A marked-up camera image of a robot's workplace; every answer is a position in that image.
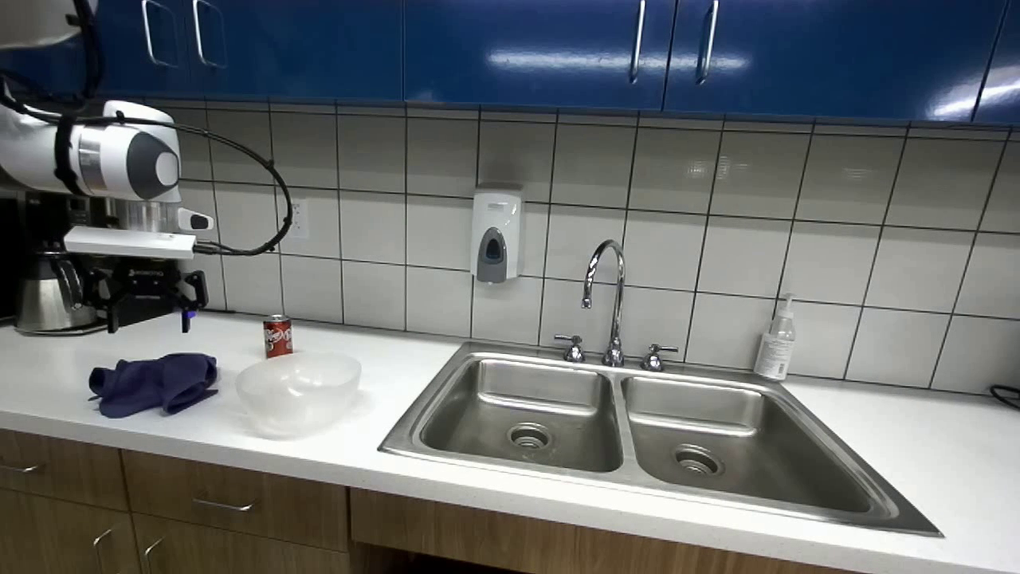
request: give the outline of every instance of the backsplash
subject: backsplash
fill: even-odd
[[[217,308],[603,351],[628,256],[625,351],[753,365],[796,298],[795,373],[985,391],[1020,378],[1020,133],[440,107],[164,105],[274,156],[296,199],[282,256],[201,259]],[[186,203],[229,247],[277,225],[269,174],[181,137]],[[476,186],[527,199],[522,278],[470,278]]]

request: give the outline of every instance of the stainless steel sink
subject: stainless steel sink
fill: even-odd
[[[382,451],[936,537],[775,384],[466,343]]]

